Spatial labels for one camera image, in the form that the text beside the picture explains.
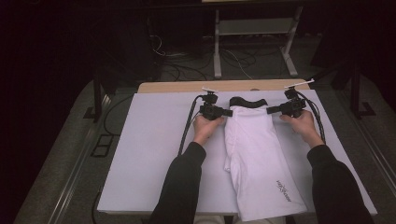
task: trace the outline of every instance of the person's left hand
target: person's left hand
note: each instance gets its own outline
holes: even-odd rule
[[[223,117],[214,120],[208,120],[202,115],[197,116],[193,123],[195,131],[193,141],[203,146],[207,139],[223,121]]]

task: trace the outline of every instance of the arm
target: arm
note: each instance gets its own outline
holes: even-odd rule
[[[148,223],[192,223],[198,203],[201,165],[206,153],[202,147],[222,123],[223,118],[209,121],[198,116],[194,121],[194,139],[183,155],[169,166],[160,200]]]
[[[286,115],[280,118],[290,123],[312,148],[307,158],[312,165],[312,194],[318,223],[374,223],[354,176],[324,145],[315,129],[312,114],[304,110],[297,119]]]

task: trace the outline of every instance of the shirt sleeve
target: shirt sleeve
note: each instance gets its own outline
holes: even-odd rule
[[[183,155],[169,166],[160,200],[149,219],[154,223],[192,223],[198,203],[201,165],[206,153],[203,147],[191,142]]]
[[[327,146],[312,148],[307,158],[312,165],[318,223],[374,223],[353,174]]]

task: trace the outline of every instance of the black device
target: black device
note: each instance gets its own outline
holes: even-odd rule
[[[285,104],[271,106],[267,108],[267,114],[274,114],[281,112],[284,115],[288,115],[294,118],[301,116],[301,111],[306,107],[305,99],[301,99],[298,96],[297,90],[294,87],[290,87],[285,91],[286,98],[288,101]]]
[[[207,95],[202,96],[202,99],[204,100],[204,104],[200,106],[199,112],[204,116],[204,118],[214,120],[221,116],[233,116],[232,110],[223,109],[214,105],[218,100],[218,96],[215,95],[213,91],[208,91]]]

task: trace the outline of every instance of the printed logo on shirt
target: printed logo on shirt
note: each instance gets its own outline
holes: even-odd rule
[[[283,185],[282,183],[280,183],[279,180],[276,181],[277,183],[277,187],[279,188],[280,192],[283,193],[283,195],[285,196],[286,200],[288,200],[288,202],[291,203],[291,199],[288,195],[288,190],[286,189],[285,185]]]

